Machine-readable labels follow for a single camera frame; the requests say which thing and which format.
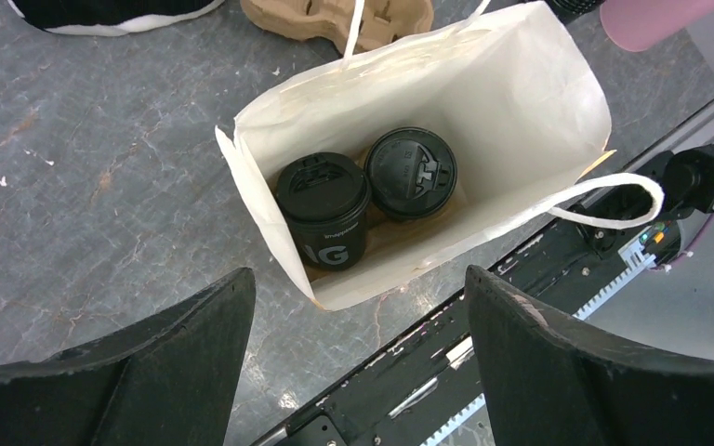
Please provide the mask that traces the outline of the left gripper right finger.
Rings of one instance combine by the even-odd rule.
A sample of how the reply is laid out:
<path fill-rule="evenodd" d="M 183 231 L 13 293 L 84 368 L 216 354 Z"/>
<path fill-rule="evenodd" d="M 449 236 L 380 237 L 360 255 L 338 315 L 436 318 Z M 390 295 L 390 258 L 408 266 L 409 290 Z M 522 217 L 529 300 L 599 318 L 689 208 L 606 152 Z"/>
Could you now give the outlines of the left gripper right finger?
<path fill-rule="evenodd" d="M 469 332 L 498 445 L 714 445 L 714 361 L 580 321 L 470 266 Z"/>

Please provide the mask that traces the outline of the brown cardboard cup carrier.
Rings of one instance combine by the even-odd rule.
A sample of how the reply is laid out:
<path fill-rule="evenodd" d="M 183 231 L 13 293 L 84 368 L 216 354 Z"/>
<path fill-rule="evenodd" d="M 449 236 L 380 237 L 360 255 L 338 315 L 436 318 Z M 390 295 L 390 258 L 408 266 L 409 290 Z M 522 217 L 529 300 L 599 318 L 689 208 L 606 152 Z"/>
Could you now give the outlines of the brown cardboard cup carrier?
<path fill-rule="evenodd" d="M 363 147 L 357 151 L 352 150 L 347 151 L 345 154 L 338 154 L 344 154 L 350 159 L 350 161 L 362 169 L 368 150 L 369 149 L 367 147 Z M 273 200 L 275 200 L 274 195 L 277 190 L 279 176 L 281 175 L 281 172 L 286 164 L 287 163 L 284 163 L 284 165 L 272 165 L 272 169 L 269 170 L 269 174 L 264 175 L 267 174 L 267 172 L 265 172 L 266 169 L 261 169 L 260 167 L 264 166 L 257 161 L 259 172 L 262 174 L 262 179 L 264 180 L 269 193 L 273 196 Z M 412 240 L 430 236 L 435 230 L 440 230 L 445 224 L 455 221 L 457 215 L 466 208 L 467 204 L 467 196 L 460 183 L 456 184 L 453 195 L 442 209 L 431 216 L 426 216 L 417 220 L 401 221 L 399 219 L 391 218 L 380 211 L 375 204 L 369 201 L 366 208 L 367 233 L 366 250 L 363 260 L 365 260 L 366 257 L 370 258 L 372 256 L 377 256 L 385 248 L 389 248 L 390 246 L 406 246 L 411 244 Z M 307 257 L 299 254 L 297 249 L 295 249 L 295 254 L 299 257 L 299 270 L 304 270 L 306 281 L 311 284 L 311 289 L 316 286 L 313 285 L 315 282 L 323 280 L 327 276 L 338 276 L 344 274 L 344 272 L 325 270 L 321 267 L 307 263 L 305 261 Z"/>

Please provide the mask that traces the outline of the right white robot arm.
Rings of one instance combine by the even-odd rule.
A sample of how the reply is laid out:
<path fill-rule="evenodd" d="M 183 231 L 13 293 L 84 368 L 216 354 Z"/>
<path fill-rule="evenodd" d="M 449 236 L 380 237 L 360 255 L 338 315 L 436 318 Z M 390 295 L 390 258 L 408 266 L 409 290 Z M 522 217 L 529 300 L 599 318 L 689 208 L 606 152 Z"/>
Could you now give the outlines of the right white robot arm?
<path fill-rule="evenodd" d="M 659 184 L 665 193 L 662 218 L 683 219 L 695 211 L 714 214 L 714 144 L 674 154 Z"/>

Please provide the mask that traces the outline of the brown paper bag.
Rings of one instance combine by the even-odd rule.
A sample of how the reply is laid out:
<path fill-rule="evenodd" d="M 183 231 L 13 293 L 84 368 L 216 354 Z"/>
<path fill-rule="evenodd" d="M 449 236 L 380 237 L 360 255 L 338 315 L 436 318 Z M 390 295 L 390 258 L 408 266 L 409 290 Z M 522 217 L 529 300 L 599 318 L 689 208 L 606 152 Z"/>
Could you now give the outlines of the brown paper bag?
<path fill-rule="evenodd" d="M 356 54 L 363 10 L 357 2 L 340 61 L 267 90 L 237 114 L 231 136 L 216 131 L 271 254 L 317 307 L 358 305 L 543 214 L 611 230 L 659 215 L 665 194 L 650 178 L 588 177 L 610 156 L 611 116 L 593 71 L 545 3 L 496 11 L 481 3 L 465 20 Z M 311 289 L 257 161 L 268 175 L 272 165 L 315 152 L 368 148 L 406 125 L 452 148 L 466 208 L 430 236 L 385 248 Z"/>

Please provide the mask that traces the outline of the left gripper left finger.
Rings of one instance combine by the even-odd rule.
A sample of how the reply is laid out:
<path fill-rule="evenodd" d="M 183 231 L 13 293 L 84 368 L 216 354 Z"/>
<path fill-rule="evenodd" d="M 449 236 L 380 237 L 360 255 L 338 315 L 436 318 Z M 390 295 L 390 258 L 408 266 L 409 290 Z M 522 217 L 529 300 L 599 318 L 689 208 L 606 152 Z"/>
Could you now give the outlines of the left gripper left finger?
<path fill-rule="evenodd" d="M 239 268 L 151 317 L 0 366 L 0 445 L 219 445 L 256 304 Z"/>

